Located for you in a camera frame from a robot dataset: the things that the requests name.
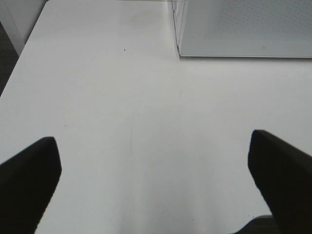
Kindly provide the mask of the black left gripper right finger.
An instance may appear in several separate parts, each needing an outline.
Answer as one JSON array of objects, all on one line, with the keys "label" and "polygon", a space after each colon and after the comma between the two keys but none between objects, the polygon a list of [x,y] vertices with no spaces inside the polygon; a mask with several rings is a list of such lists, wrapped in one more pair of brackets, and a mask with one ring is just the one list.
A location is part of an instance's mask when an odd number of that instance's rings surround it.
[{"label": "black left gripper right finger", "polygon": [[254,130],[248,168],[281,233],[310,234],[312,157],[265,130]]}]

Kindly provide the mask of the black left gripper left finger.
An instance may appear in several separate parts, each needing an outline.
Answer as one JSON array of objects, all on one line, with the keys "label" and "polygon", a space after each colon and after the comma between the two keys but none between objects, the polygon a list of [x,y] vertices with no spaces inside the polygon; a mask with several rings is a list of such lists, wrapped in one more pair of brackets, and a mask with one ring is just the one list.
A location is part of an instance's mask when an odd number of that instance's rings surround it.
[{"label": "black left gripper left finger", "polygon": [[54,137],[43,137],[0,165],[0,232],[33,234],[62,167]]}]

